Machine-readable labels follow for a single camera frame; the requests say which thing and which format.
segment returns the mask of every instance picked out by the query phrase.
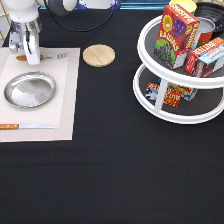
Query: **stainless steel dish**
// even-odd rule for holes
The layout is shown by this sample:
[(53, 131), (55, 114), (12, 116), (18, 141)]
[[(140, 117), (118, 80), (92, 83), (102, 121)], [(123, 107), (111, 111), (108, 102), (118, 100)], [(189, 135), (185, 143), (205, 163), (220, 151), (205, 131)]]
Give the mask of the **stainless steel dish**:
[(12, 79), (5, 87), (6, 100), (17, 107), (37, 107), (50, 100), (56, 91), (56, 82), (43, 72), (28, 72)]

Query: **black bowl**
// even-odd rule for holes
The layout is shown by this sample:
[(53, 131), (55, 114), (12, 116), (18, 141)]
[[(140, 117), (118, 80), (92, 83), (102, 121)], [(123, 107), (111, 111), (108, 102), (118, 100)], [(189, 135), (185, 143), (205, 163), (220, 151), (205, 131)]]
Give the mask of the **black bowl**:
[(212, 39), (216, 37), (224, 38), (224, 7), (215, 3), (196, 3), (197, 9), (194, 13), (196, 17), (204, 17), (215, 23), (215, 30)]

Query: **round wooden board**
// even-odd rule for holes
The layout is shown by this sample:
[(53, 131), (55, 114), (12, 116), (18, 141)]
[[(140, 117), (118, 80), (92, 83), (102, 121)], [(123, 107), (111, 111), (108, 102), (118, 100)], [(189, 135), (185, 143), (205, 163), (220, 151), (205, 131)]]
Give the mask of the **round wooden board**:
[(106, 45), (92, 45), (84, 50), (83, 59), (91, 66), (103, 67), (114, 61), (115, 52), (111, 47)]

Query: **table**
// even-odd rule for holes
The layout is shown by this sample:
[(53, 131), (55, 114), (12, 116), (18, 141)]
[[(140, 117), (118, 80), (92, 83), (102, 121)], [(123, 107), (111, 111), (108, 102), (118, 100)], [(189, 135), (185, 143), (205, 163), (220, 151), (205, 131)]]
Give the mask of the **table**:
[[(108, 14), (59, 20), (87, 28)], [(40, 46), (82, 53), (100, 43), (116, 58), (103, 68), (80, 58), (72, 141), (0, 145), (2, 223), (223, 223), (224, 113), (198, 125), (164, 122), (132, 89), (140, 32), (161, 14), (118, 10), (105, 26), (77, 34), (40, 12)]]

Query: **cereal box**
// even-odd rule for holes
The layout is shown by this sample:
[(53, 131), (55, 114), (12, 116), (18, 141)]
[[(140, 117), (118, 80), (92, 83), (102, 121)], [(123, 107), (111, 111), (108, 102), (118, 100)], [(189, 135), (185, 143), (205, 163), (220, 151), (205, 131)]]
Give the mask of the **cereal box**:
[[(145, 98), (156, 101), (158, 95), (159, 85), (149, 83), (146, 89)], [(164, 103), (177, 107), (181, 98), (181, 91), (172, 88), (167, 88)]]
[(183, 66), (200, 20), (178, 4), (167, 5), (155, 45), (155, 54), (171, 69)]
[(187, 60), (185, 71), (187, 71), (188, 73), (193, 74), (194, 76), (203, 77), (202, 73), (200, 73), (200, 72), (197, 73), (196, 72), (196, 71), (199, 71), (200, 69), (202, 69), (203, 66), (205, 66), (204, 63), (199, 63), (199, 62), (196, 63), (198, 58), (200, 56), (203, 56), (204, 53), (206, 53), (208, 51), (211, 51), (211, 50), (219, 47), (222, 44), (224, 44), (224, 40), (222, 38), (220, 38), (220, 37), (217, 37), (214, 40), (211, 40), (208, 43), (202, 45), (201, 47), (196, 48), (195, 50), (193, 50), (190, 53), (190, 56), (189, 56), (189, 58)]
[(187, 100), (187, 101), (192, 100), (195, 97), (195, 95), (198, 91), (198, 89), (196, 89), (196, 88), (179, 86), (179, 85), (174, 84), (174, 83), (169, 83), (168, 86), (169, 86), (169, 88), (181, 91), (181, 97), (183, 99)]
[(224, 65), (224, 46), (214, 48), (198, 57), (193, 75), (196, 77), (207, 77), (212, 72), (222, 68)]

